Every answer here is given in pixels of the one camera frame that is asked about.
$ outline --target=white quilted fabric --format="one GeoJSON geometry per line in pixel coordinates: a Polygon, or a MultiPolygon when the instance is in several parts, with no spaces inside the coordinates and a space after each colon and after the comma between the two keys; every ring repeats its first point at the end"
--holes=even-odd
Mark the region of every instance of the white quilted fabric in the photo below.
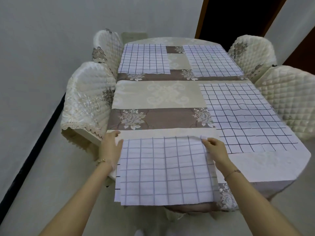
{"type": "Polygon", "coordinates": [[[106,64],[117,79],[118,67],[124,50],[119,35],[109,29],[100,30],[95,34],[93,43],[94,48],[100,47],[102,49],[107,59],[106,64]]]}
{"type": "Polygon", "coordinates": [[[278,66],[270,68],[255,86],[299,139],[315,136],[315,75],[278,66]]]}
{"type": "Polygon", "coordinates": [[[249,79],[260,65],[277,64],[273,45],[269,40],[259,36],[242,35],[238,37],[228,54],[249,79]]]}
{"type": "Polygon", "coordinates": [[[73,73],[61,119],[62,134],[69,141],[86,149],[86,143],[71,129],[86,129],[100,137],[106,133],[115,87],[116,80],[106,64],[85,62],[73,73]]]}

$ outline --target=baseboard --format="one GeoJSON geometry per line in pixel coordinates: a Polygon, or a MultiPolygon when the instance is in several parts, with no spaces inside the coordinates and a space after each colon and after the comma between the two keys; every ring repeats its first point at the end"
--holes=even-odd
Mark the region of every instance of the baseboard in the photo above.
{"type": "Polygon", "coordinates": [[[44,146],[51,130],[55,126],[62,110],[63,105],[65,102],[65,95],[62,97],[58,107],[54,111],[53,115],[51,116],[50,120],[48,121],[46,127],[44,128],[43,132],[41,133],[40,137],[38,138],[37,142],[35,143],[32,151],[30,152],[29,156],[27,157],[25,163],[23,164],[21,170],[15,177],[13,183],[11,184],[9,190],[5,194],[3,200],[0,203],[0,225],[5,218],[7,212],[9,211],[15,197],[17,196],[23,182],[25,181],[29,171],[31,170],[36,158],[38,157],[42,147],[44,146]]]}

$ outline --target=dark doorway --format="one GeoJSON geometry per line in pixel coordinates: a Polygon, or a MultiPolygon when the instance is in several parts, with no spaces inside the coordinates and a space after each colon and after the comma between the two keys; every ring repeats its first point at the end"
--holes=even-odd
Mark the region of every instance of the dark doorway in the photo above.
{"type": "Polygon", "coordinates": [[[315,75],[315,27],[283,63],[315,75]]]}
{"type": "Polygon", "coordinates": [[[196,38],[219,43],[228,51],[241,35],[264,36],[285,1],[204,0],[196,38]]]}

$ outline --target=floor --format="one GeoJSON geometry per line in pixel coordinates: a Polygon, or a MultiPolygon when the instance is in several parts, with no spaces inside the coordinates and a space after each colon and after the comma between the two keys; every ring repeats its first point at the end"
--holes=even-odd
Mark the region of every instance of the floor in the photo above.
{"type": "MultiPolygon", "coordinates": [[[[315,144],[306,143],[311,152],[315,144]]],[[[68,143],[56,123],[34,166],[0,226],[0,236],[37,235],[95,168],[92,158],[68,143]]],[[[272,201],[305,236],[315,234],[315,158],[297,181],[272,201]]],[[[104,187],[84,235],[251,235],[240,212],[186,215],[169,223],[162,207],[127,207],[114,203],[114,186],[104,187]]]]}

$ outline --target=chair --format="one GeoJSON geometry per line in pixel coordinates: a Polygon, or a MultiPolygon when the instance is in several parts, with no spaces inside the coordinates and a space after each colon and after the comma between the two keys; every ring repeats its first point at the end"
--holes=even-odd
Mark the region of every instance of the chair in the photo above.
{"type": "Polygon", "coordinates": [[[104,63],[85,62],[68,81],[61,134],[94,157],[106,133],[115,87],[116,79],[104,63]]]}
{"type": "Polygon", "coordinates": [[[109,29],[100,30],[95,34],[93,43],[92,60],[96,63],[106,63],[117,79],[118,67],[124,50],[119,35],[109,29]]]}
{"type": "Polygon", "coordinates": [[[272,67],[255,86],[299,139],[315,136],[315,75],[290,66],[272,67]]]}
{"type": "Polygon", "coordinates": [[[270,67],[277,65],[273,45],[269,40],[259,36],[238,37],[228,54],[253,83],[270,67]]]}

